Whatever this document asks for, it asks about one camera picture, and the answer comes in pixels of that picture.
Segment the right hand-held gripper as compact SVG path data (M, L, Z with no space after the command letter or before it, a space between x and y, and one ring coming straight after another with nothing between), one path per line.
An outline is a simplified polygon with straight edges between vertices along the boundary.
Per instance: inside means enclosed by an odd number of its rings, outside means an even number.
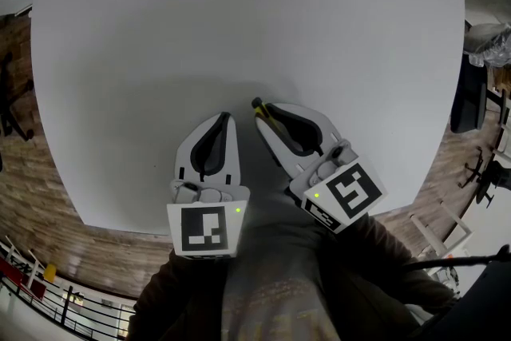
M264 108L269 118L255 116L259 136L293 179L289 189L301 209L332 233L340 233L386 197L372 164L355 153L348 140L340 141L327 116L288 103L267 103Z

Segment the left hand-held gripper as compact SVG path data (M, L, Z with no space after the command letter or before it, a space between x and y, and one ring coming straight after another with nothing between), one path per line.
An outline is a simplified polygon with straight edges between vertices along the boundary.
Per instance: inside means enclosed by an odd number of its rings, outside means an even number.
M199 124L176 151L167 204L172 244L190 260L234 258L250 190L240 182L236 122L221 112ZM211 181L211 184L195 181Z

